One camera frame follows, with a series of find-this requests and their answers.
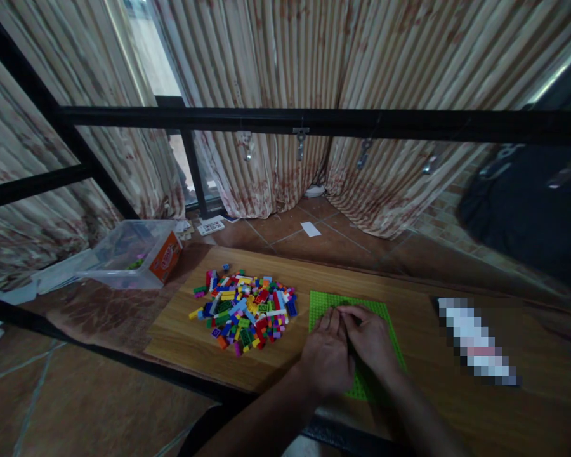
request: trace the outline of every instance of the orange label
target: orange label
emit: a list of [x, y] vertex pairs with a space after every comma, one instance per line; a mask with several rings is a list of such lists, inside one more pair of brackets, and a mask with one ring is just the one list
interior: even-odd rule
[[159, 278], [163, 284], [167, 281], [173, 267], [178, 263], [181, 250], [180, 242], [175, 234], [171, 232], [150, 265], [150, 271]]

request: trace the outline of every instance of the black bag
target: black bag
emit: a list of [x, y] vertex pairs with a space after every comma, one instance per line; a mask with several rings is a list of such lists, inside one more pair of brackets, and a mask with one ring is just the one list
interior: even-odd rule
[[459, 217], [477, 241], [571, 287], [571, 147], [503, 145]]

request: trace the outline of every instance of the left hand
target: left hand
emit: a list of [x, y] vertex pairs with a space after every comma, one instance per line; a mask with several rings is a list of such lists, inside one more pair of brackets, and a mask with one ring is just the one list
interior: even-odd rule
[[355, 362], [347, 351], [345, 323], [338, 310], [328, 308], [317, 319], [297, 368], [321, 399], [353, 387]]

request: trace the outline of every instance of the brick wall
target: brick wall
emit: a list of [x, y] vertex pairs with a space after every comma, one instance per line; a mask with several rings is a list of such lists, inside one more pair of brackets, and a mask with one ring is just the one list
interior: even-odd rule
[[476, 243], [461, 227], [456, 209], [473, 176], [480, 169], [490, 150], [472, 162], [438, 198], [423, 212], [412, 230], [432, 238], [451, 249], [466, 253], [500, 270], [520, 276], [536, 286], [571, 300], [571, 289], [546, 274]]

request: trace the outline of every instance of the lego baseplate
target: lego baseplate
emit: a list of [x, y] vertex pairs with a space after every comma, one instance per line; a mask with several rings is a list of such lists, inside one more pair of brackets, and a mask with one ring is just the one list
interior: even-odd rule
[[[354, 305], [358, 303], [366, 306], [369, 310], [377, 313], [387, 321], [389, 324], [389, 335], [391, 337], [393, 348], [395, 349], [395, 353], [398, 357], [398, 361], [400, 362], [400, 366], [403, 370], [406, 371], [406, 363], [402, 357], [393, 325], [391, 325], [389, 312], [387, 311], [387, 307], [384, 303], [379, 301], [360, 300], [359, 298], [351, 298], [341, 295], [327, 294], [324, 292], [311, 291], [309, 306], [309, 332], [315, 326], [315, 321], [322, 317], [328, 308], [336, 308], [337, 306]], [[361, 368], [362, 367], [360, 367], [360, 364], [358, 364], [358, 366], [355, 368], [355, 382], [353, 383], [353, 388], [349, 392], [345, 393], [345, 395], [354, 399], [370, 401], [373, 403], [381, 402], [381, 399], [376, 398], [376, 393], [381, 392], [382, 389], [372, 387], [374, 380], [371, 379], [371, 374], [366, 373], [367, 370], [363, 370]]]

